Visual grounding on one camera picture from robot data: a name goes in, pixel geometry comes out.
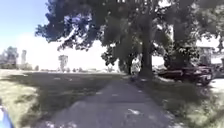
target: grass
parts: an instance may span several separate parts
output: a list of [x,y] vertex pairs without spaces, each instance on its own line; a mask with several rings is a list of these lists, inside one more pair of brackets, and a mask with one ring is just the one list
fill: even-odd
[[224,92],[215,93],[210,88],[161,79],[137,85],[189,128],[224,127]]
[[111,74],[0,73],[0,97],[17,128],[32,127],[75,101],[95,94]]

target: distant building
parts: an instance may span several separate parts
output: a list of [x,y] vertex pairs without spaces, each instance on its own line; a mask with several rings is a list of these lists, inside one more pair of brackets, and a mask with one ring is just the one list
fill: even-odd
[[6,63],[6,57],[4,54],[0,55],[0,64]]
[[21,55],[21,64],[22,65],[26,64],[26,54],[27,54],[27,51],[23,50],[22,55]]
[[11,65],[16,65],[18,58],[17,48],[9,47],[6,51],[6,54],[7,63]]

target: parked car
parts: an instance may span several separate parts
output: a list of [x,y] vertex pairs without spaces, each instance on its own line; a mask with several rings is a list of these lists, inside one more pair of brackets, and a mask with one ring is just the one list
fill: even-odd
[[181,69],[164,70],[159,72],[158,75],[175,81],[189,81],[208,85],[213,79],[213,69],[204,65],[191,65]]

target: sky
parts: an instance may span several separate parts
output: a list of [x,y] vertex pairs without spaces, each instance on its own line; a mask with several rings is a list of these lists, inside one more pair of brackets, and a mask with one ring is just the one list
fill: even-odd
[[[8,46],[18,48],[19,53],[27,50],[27,61],[33,66],[41,68],[58,67],[58,56],[66,54],[69,56],[68,66],[70,68],[105,68],[101,54],[105,48],[100,43],[95,43],[89,52],[68,49],[57,51],[58,43],[48,44],[45,39],[35,37],[34,32],[38,24],[46,24],[45,13],[47,0],[1,0],[0,4],[0,52]],[[218,45],[217,40],[203,40],[198,42],[201,46]],[[163,63],[161,58],[153,58],[153,63]]]

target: sidewalk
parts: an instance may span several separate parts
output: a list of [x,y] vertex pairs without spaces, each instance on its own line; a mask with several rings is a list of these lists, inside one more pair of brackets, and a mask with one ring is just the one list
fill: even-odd
[[146,94],[121,80],[36,128],[174,128],[172,120]]

